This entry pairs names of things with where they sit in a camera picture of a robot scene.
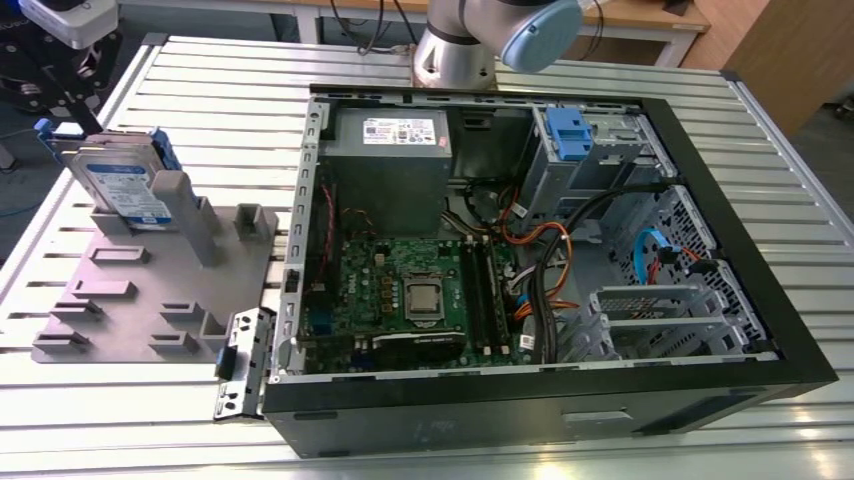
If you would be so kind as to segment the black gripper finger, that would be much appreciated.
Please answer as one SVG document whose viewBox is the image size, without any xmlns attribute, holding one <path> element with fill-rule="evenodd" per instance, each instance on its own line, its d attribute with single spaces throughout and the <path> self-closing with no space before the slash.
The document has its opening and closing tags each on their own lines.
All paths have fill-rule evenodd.
<svg viewBox="0 0 854 480">
<path fill-rule="evenodd" d="M 104 90 L 110 85 L 123 40 L 120 32 L 111 32 L 88 48 L 83 60 L 83 81 L 95 92 Z"/>
<path fill-rule="evenodd" d="M 94 86 L 67 60 L 44 59 L 24 49 L 2 50 L 2 101 L 16 108 L 71 118 L 84 133 L 99 133 L 90 99 Z"/>
</svg>

